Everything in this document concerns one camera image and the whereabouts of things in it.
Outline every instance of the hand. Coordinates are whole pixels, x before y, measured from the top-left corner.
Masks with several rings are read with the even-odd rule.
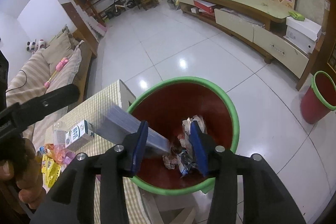
[[[12,162],[8,160],[0,162],[0,190],[11,208],[20,214],[25,212],[3,182],[15,178],[16,185],[21,189],[18,194],[19,199],[23,203],[27,203],[31,209],[36,209],[46,196],[46,191],[42,187],[41,162],[35,159],[34,145],[30,140],[25,139],[25,147],[29,161],[27,169],[22,175],[15,176]]]

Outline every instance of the green rim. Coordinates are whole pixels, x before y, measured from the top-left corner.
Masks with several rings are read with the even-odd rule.
[[[314,74],[314,76],[311,78],[311,88],[313,89],[313,91],[314,91],[315,95],[317,96],[317,98],[318,98],[318,99],[319,99],[319,100],[320,100],[326,107],[328,107],[331,111],[335,111],[335,110],[336,110],[336,106],[333,106],[333,105],[329,104],[329,103],[323,98],[323,96],[321,95],[319,89],[317,88],[317,85],[316,85],[316,82],[315,82],[315,78],[316,78],[316,76],[317,76],[318,74],[320,74],[320,73],[324,74],[326,77],[329,78],[330,82],[331,82],[331,83],[333,84],[333,86],[334,86],[334,90],[336,90],[335,83],[334,83],[334,81],[332,80],[332,78],[330,77],[330,75],[327,74],[327,73],[324,72],[324,71],[321,71],[321,70],[320,70],[320,71],[317,71],[317,72]]]
[[[136,107],[145,99],[147,98],[149,95],[151,95],[153,92],[166,87],[168,85],[172,85],[172,84],[176,84],[176,83],[195,83],[195,84],[199,84],[202,85],[204,87],[209,88],[210,90],[212,90],[214,93],[216,93],[218,95],[218,97],[220,97],[225,106],[227,107],[230,116],[231,116],[231,121],[232,121],[232,143],[231,143],[231,148],[230,150],[233,153],[236,153],[237,150],[237,146],[238,146],[238,141],[239,141],[239,120],[238,120],[238,115],[237,115],[237,111],[235,106],[233,105],[231,99],[229,98],[229,96],[216,84],[203,79],[203,78],[198,78],[198,77],[191,77],[191,76],[186,76],[186,77],[177,77],[177,78],[172,78],[172,79],[168,79],[165,80],[155,86],[153,86],[152,88],[150,88],[149,90],[147,90],[146,92],[144,92],[142,95],[140,95],[134,102],[133,104],[128,108],[127,112],[128,113],[132,113]],[[149,191],[151,193],[154,194],[160,194],[160,195],[184,195],[184,194],[189,194],[189,193],[193,193],[199,190],[204,190],[204,189],[209,189],[209,187],[213,187],[215,184],[215,178],[210,178],[207,179],[197,185],[194,185],[192,187],[188,187],[188,188],[184,188],[184,189],[163,189],[163,188],[158,188],[155,187],[153,185],[148,184],[147,182],[143,181],[142,179],[140,179],[139,177],[133,177],[131,178],[131,181],[134,182],[137,186],[139,186],[140,188]]]

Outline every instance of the screw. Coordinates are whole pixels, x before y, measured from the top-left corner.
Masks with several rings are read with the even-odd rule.
[[[118,144],[114,147],[114,151],[115,152],[122,152],[122,151],[124,151],[124,146],[121,145],[121,144]]]
[[[263,157],[260,154],[253,154],[252,158],[256,161],[261,161]]]
[[[77,154],[77,156],[76,156],[76,159],[77,160],[83,160],[83,159],[85,159],[86,158],[86,154],[85,153],[79,153],[79,154]]]
[[[224,152],[224,151],[225,151],[225,148],[224,148],[223,146],[221,146],[221,145],[217,145],[217,146],[215,147],[215,150],[216,150],[217,152],[221,153],[221,152]]]

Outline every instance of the fingernail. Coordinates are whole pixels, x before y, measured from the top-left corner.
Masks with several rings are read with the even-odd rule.
[[[8,160],[5,161],[4,165],[2,166],[2,169],[6,175],[9,175],[9,164]]]

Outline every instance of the red trash can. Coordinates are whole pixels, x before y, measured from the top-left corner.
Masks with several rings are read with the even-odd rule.
[[[318,71],[312,77],[311,86],[301,100],[300,109],[303,118],[310,124],[336,110],[336,86],[326,72]]]

